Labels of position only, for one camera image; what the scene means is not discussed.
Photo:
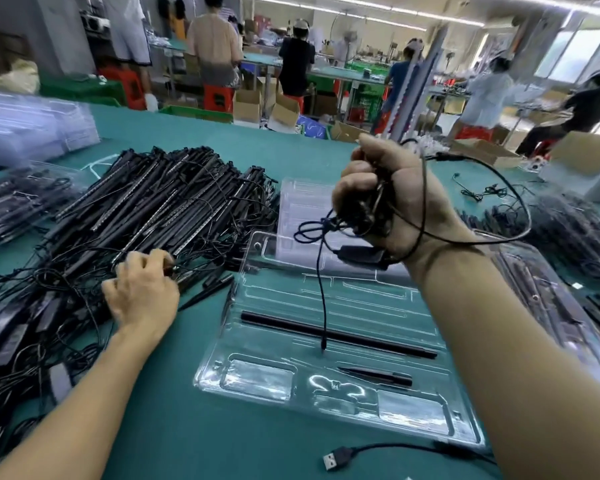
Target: person in blue shirt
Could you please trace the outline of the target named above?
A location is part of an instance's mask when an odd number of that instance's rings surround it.
[[[409,83],[414,81],[415,76],[418,73],[418,56],[420,53],[418,47],[416,47],[416,44],[417,41],[410,41],[402,51],[404,60],[401,62],[396,62],[391,66],[391,69],[389,69],[389,74],[387,74],[384,83],[392,83],[392,87],[389,88],[389,94],[386,97],[386,101],[384,101],[384,103],[382,104],[382,108],[380,109],[380,112],[378,112],[378,115],[376,116],[376,119],[374,120],[373,125],[371,126],[371,134],[375,134],[376,129],[380,124],[384,113],[391,112],[396,99],[398,99],[398,95],[400,94],[400,88],[402,87],[402,83],[407,77],[409,67],[412,63],[415,64],[415,66],[413,67],[413,71],[411,72],[411,79]]]

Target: forearm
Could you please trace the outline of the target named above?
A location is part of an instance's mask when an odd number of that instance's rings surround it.
[[[0,464],[0,480],[97,480],[151,348],[115,334],[93,368]]]
[[[536,323],[490,259],[449,246],[409,270],[505,476],[600,478],[600,384]]]

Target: white sock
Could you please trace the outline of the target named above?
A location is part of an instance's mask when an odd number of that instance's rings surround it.
[[[146,110],[151,112],[158,111],[158,99],[153,94],[144,95],[144,103],[146,104]]]

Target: person in black shirt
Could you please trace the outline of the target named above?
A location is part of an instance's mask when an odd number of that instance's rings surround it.
[[[304,20],[296,20],[293,37],[282,41],[280,57],[282,57],[282,72],[280,84],[286,96],[304,96],[309,83],[306,72],[315,63],[315,47],[307,42],[309,24]]]
[[[522,140],[516,153],[530,157],[545,139],[560,139],[569,131],[590,132],[600,122],[600,74],[589,79],[586,87],[590,89],[574,94],[564,103],[565,109],[573,108],[570,120],[556,126],[536,126]]]

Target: hand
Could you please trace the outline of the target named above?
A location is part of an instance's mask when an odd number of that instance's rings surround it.
[[[422,225],[422,162],[413,153],[392,141],[360,135],[360,148],[353,151],[351,163],[342,171],[342,178],[333,190],[333,208],[338,211],[351,192],[373,190],[377,185],[374,167],[392,171],[396,209],[410,222]],[[457,216],[440,181],[427,174],[426,231],[453,241],[474,241],[475,235]],[[394,214],[389,236],[367,236],[374,246],[389,251],[394,258],[402,258],[413,248],[418,229]],[[410,265],[444,246],[443,241],[423,236],[414,255],[406,263]]]
[[[149,255],[131,251],[116,267],[117,278],[102,283],[119,332],[138,337],[151,350],[178,311],[178,285],[164,275],[165,266],[172,265],[173,258],[166,251],[154,249]]]

